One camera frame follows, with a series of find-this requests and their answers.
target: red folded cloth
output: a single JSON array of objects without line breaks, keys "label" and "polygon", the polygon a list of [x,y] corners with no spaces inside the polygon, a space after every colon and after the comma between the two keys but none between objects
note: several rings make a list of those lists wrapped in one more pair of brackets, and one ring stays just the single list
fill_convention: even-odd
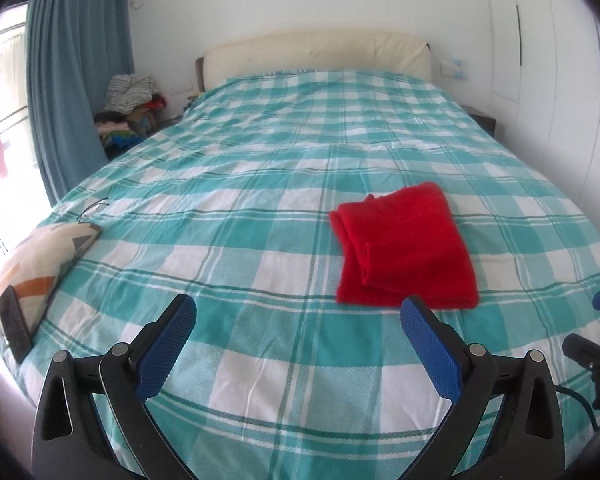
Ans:
[{"label": "red folded cloth", "polygon": [[469,253],[437,184],[340,204],[329,218],[344,250],[338,303],[400,306],[418,294],[431,308],[478,304]]}]

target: headboard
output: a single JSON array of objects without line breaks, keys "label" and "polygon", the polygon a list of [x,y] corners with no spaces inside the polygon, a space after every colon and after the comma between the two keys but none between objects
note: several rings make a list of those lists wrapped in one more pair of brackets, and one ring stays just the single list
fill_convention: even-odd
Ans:
[{"label": "headboard", "polygon": [[196,60],[200,91],[229,77],[277,70],[385,70],[431,81],[429,45],[396,32],[284,32],[218,46]]}]

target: pillow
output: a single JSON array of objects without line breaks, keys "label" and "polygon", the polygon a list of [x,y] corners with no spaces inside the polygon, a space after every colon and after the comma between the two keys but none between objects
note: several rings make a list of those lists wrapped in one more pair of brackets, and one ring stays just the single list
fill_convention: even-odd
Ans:
[{"label": "pillow", "polygon": [[51,224],[34,229],[0,270],[0,331],[21,363],[54,289],[100,235],[91,223]]}]

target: teal and white checkered sheet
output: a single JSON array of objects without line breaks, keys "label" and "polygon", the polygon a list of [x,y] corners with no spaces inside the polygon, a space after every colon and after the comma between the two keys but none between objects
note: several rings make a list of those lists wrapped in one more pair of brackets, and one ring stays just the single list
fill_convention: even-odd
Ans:
[{"label": "teal and white checkered sheet", "polygon": [[[600,344],[594,227],[448,95],[389,73],[229,80],[84,181],[46,222],[108,197],[91,216],[102,236],[62,281],[22,366],[5,358],[35,400],[56,350],[82,357],[131,341],[186,292],[197,325],[147,406],[199,478],[395,479],[449,403],[398,310],[335,303],[343,256],[327,214],[427,180],[445,192],[480,288],[475,310],[439,317],[494,354],[540,349],[556,383],[592,400],[589,374],[561,344],[571,332]],[[572,458],[589,423],[559,400]]]}]

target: blue curtain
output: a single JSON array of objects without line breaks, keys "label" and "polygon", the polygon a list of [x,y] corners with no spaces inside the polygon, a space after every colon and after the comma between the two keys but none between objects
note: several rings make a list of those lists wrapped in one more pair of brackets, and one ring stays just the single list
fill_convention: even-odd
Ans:
[{"label": "blue curtain", "polygon": [[102,168],[93,124],[111,76],[134,70],[126,0],[29,0],[27,94],[36,157],[55,205]]}]

